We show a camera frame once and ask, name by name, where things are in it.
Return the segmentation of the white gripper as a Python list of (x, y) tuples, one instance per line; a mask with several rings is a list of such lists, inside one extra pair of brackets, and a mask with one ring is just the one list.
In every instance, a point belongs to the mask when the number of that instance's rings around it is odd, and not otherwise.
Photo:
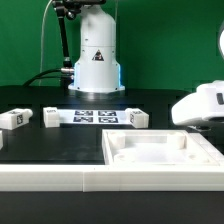
[(180, 126), (210, 126), (224, 123), (224, 81), (201, 84), (171, 109), (172, 120)]

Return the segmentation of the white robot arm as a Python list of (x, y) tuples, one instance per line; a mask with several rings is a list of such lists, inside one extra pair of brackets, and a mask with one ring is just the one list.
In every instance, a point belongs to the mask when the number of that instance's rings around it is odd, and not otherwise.
[[(71, 94), (87, 99), (123, 95), (121, 66), (116, 60), (116, 22), (98, 2), (81, 7), (81, 49), (74, 64)], [(224, 80), (201, 84), (171, 109), (175, 125), (210, 126), (224, 123)]]

